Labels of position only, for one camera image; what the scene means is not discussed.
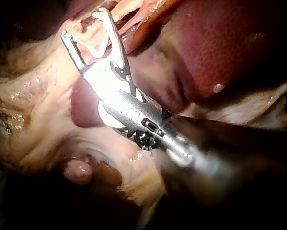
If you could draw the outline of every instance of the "moist tissue surface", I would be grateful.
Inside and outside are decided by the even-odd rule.
[[[25,2],[0,17],[0,161],[6,169],[58,167],[76,184],[119,186],[141,205],[162,195],[150,154],[103,126],[96,95],[61,43],[65,29],[93,63],[87,47],[100,46],[103,28],[95,21],[83,30],[82,20],[99,6],[116,23],[137,10],[120,34],[134,83],[164,107],[287,129],[287,0]]]

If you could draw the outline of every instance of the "fluid droplet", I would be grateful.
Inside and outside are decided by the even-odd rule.
[[[216,84],[212,90],[213,93],[218,93],[224,89],[224,86],[221,84]]]

